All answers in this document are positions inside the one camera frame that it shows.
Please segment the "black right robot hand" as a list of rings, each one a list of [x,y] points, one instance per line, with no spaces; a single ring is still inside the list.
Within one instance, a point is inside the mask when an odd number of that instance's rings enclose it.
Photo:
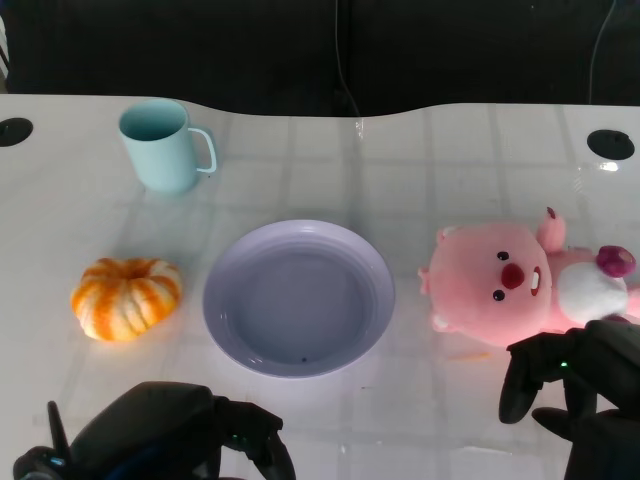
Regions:
[[[572,445],[567,479],[639,476],[639,328],[619,316],[508,346],[499,419],[525,415]]]

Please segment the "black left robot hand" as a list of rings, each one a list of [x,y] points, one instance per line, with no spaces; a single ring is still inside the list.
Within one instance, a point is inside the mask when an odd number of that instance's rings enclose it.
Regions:
[[[86,479],[217,479],[223,449],[244,454],[265,479],[293,479],[283,421],[201,385],[143,382],[112,402],[73,440]]]

